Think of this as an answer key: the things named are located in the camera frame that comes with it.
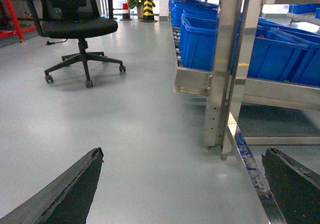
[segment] chair backrest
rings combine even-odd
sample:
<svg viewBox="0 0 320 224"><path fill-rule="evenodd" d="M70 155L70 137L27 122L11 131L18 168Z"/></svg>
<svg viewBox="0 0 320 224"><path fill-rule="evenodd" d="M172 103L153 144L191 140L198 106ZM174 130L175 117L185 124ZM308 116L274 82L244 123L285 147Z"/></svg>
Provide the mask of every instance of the chair backrest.
<svg viewBox="0 0 320 224"><path fill-rule="evenodd" d="M81 21L100 16L96 0L41 0L44 21Z"/></svg>

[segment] blue storage bin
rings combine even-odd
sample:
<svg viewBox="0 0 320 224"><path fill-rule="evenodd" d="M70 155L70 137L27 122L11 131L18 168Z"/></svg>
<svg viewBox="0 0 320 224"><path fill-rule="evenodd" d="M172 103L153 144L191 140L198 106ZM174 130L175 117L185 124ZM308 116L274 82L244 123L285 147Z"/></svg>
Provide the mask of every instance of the blue storage bin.
<svg viewBox="0 0 320 224"><path fill-rule="evenodd" d="M256 38L266 38L266 36L268 35L268 30L264 29L264 28L257 28L256 29L256 33L255 33L255 37ZM239 34L236 35L236 39L235 39L235 44L234 44L234 48L233 48L233 56L232 56L232 64L231 64L231 74L234 72L234 64L235 64L235 59L236 59L236 50L238 48L238 44L239 44Z"/></svg>
<svg viewBox="0 0 320 224"><path fill-rule="evenodd" d="M292 36L278 36L273 30L267 30L265 37L254 40L248 76L284 82L308 47L295 43Z"/></svg>
<svg viewBox="0 0 320 224"><path fill-rule="evenodd" d="M168 2L168 5L169 5L169 9L171 10L171 8L172 8L172 3L173 2L175 2L175 1L179 1L179 0L169 0L169 2Z"/></svg>
<svg viewBox="0 0 320 224"><path fill-rule="evenodd" d="M186 68L210 71L217 42L217 22L183 16L184 46L182 64Z"/></svg>
<svg viewBox="0 0 320 224"><path fill-rule="evenodd" d="M217 28L217 22L215 22L215 20L205 20L203 18L198 18L198 17L194 17L194 16L186 16L184 13L181 16L181 26L180 26L180 41L179 41L179 49L181 51L181 58L182 56L185 54L184 52L184 47L186 44L186 31L187 29L185 28L185 23L187 21L187 19L189 20L189 22L201 22L203 24L208 24L210 25L211 29L216 29Z"/></svg>
<svg viewBox="0 0 320 224"><path fill-rule="evenodd" d="M187 17L195 17L209 20L217 20L217 9L198 9L198 10L183 10L183 14Z"/></svg>
<svg viewBox="0 0 320 224"><path fill-rule="evenodd" d="M289 26L285 26L285 25L280 25L277 23L273 23L271 21L262 21L259 20L258 22L258 28L279 28L282 31L290 31L290 32L295 32L295 33L303 33L303 34L307 34L307 35L319 35L307 30L301 30L301 29L297 29L297 28L293 28L293 27L289 27Z"/></svg>
<svg viewBox="0 0 320 224"><path fill-rule="evenodd" d="M315 10L315 18L320 19L320 7Z"/></svg>
<svg viewBox="0 0 320 224"><path fill-rule="evenodd" d="M171 9L172 26L179 28L181 25L181 15L184 10L197 10L198 7L189 4L174 4Z"/></svg>
<svg viewBox="0 0 320 224"><path fill-rule="evenodd" d="M319 4L291 4L289 5L289 13L294 13L294 14L315 13L317 8L320 8L320 3Z"/></svg>
<svg viewBox="0 0 320 224"><path fill-rule="evenodd" d="M174 27L180 27L181 25L181 16L184 10L191 10L191 11L207 11L207 10L214 10L212 7L203 7L203 6L195 6L188 3L182 4L174 4L172 11L171 11L171 18L172 18L172 25Z"/></svg>
<svg viewBox="0 0 320 224"><path fill-rule="evenodd" d="M198 6L202 6L202 7L210 7L210 8L214 8L214 9L217 9L219 7L219 5L217 5L217 4L208 3L208 2L199 1L199 0L186 0L186 2L189 4L192 4L192 5L198 5Z"/></svg>
<svg viewBox="0 0 320 224"><path fill-rule="evenodd" d="M289 37L296 43L307 46L298 58L296 65L288 75L288 80L310 86L320 86L320 36L302 33L286 33L278 29L273 30L279 36Z"/></svg>

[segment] chair wheel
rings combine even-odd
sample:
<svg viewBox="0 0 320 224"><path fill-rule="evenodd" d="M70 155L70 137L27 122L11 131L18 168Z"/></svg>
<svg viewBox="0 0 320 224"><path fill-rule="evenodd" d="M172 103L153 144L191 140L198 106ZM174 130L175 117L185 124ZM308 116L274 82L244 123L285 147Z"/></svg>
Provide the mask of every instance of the chair wheel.
<svg viewBox="0 0 320 224"><path fill-rule="evenodd" d="M119 66L119 70L120 72L122 73L122 71L125 73L126 72L126 67L123 65L123 66Z"/></svg>
<svg viewBox="0 0 320 224"><path fill-rule="evenodd" d="M85 86L86 86L86 88L92 88L93 87L92 80L86 80Z"/></svg>
<svg viewBox="0 0 320 224"><path fill-rule="evenodd" d="M54 79L53 79L52 75L46 75L44 78L45 78L45 81L47 83L53 83L54 82Z"/></svg>

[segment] metal shelf frame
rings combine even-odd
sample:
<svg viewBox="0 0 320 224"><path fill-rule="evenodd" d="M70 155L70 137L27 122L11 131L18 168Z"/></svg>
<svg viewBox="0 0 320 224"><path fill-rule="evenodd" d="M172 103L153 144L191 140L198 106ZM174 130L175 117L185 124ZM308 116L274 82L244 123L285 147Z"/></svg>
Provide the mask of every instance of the metal shelf frame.
<svg viewBox="0 0 320 224"><path fill-rule="evenodd" d="M263 4L320 3L320 0L244 0L242 25L233 76L231 59L243 0L220 0L220 26L214 69L201 71L178 66L173 44L174 90L207 96L204 146L221 146L222 156L231 153L225 139L229 113L238 121L242 102L283 108L320 111L320 88L301 84L247 78ZM320 145L320 137L249 137L250 145Z"/></svg>

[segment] chair base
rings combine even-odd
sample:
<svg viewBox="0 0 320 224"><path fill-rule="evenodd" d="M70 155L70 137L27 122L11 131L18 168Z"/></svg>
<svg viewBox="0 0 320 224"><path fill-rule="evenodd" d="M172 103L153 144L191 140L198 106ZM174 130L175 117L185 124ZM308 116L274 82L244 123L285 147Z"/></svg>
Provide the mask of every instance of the chair base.
<svg viewBox="0 0 320 224"><path fill-rule="evenodd" d="M53 83L54 79L51 75L49 75L50 72L53 72L55 70L68 67L71 64L82 62L84 67L84 72L86 76L85 86L87 88L92 88L93 83L90 80L89 75L89 69L88 69L88 61L98 61L98 62L104 62L104 63L118 63L120 64L119 70L120 73L126 72L126 67L123 65L122 60L113 59L107 56L104 56L104 53L102 51L99 52L86 52L86 49L88 48L88 43L85 41L85 39L79 39L79 50L80 53L71 54L71 55L64 55L62 56L62 62L44 70L45 74L45 80L47 83Z"/></svg>

